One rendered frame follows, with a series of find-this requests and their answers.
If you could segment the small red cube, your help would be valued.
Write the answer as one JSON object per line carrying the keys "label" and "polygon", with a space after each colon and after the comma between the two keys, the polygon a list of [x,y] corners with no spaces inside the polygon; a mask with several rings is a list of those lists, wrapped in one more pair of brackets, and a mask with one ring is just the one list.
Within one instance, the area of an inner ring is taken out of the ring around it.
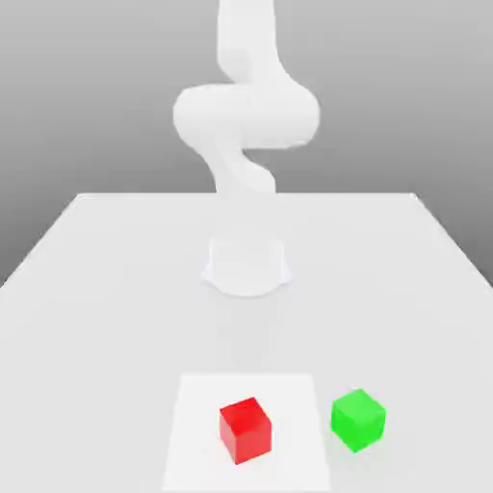
{"label": "small red cube", "polygon": [[254,397],[221,408],[219,430],[236,465],[272,450],[272,421]]}

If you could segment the small green cube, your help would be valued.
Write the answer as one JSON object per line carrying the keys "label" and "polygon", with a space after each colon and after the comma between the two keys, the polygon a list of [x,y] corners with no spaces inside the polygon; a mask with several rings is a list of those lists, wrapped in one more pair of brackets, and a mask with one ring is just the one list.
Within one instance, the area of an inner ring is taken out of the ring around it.
{"label": "small green cube", "polygon": [[383,434],[386,409],[362,388],[348,392],[331,407],[330,427],[354,453],[374,444]]}

